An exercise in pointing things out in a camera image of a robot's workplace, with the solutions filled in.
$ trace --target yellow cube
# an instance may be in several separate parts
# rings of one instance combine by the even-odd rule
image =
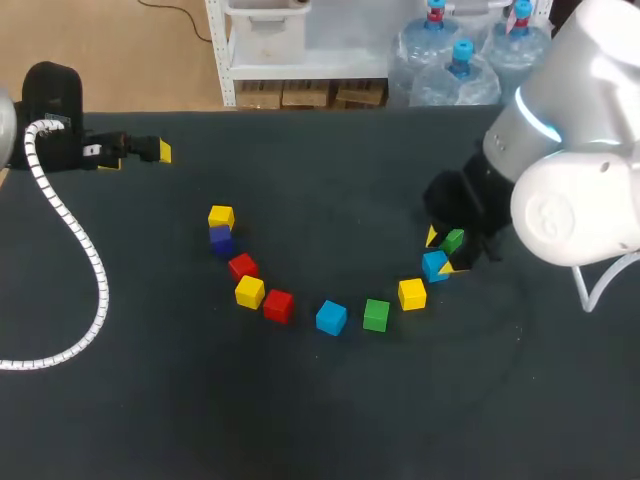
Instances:
[[[221,205],[214,205],[209,212],[209,228],[221,227],[222,225],[229,225],[230,229],[233,229],[233,224],[236,219],[233,216],[233,208],[223,207]]]
[[[427,291],[419,278],[403,280],[398,286],[398,298],[403,310],[418,310],[427,304]]]
[[[264,282],[245,275],[236,287],[236,302],[243,307],[257,310],[264,298]]]

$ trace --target red cube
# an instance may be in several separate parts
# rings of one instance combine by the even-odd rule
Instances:
[[[254,262],[246,253],[243,253],[231,260],[229,262],[229,270],[231,270],[231,275],[233,275],[233,279],[236,282],[242,280],[242,277],[245,275],[249,275],[254,278],[258,278],[260,276],[258,273],[258,265],[256,265],[256,262]]]
[[[264,316],[279,323],[289,323],[293,313],[293,295],[271,290],[264,301]]]

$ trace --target white container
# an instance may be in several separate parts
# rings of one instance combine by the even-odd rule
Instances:
[[[229,0],[226,12],[235,30],[234,56],[242,64],[302,63],[309,0]]]

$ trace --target floor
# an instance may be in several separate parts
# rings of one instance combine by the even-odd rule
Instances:
[[[146,0],[190,11],[209,38],[204,0]],[[221,110],[211,44],[189,18],[136,0],[1,0],[0,86],[20,98],[42,60],[76,69],[85,111]]]

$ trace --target metal shelf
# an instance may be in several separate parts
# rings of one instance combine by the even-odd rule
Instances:
[[[224,0],[205,0],[225,106],[235,106],[234,80],[386,78],[393,35],[424,14],[424,0],[312,0],[306,55],[300,64],[256,65],[227,41]],[[553,0],[537,0],[534,18],[548,17]]]

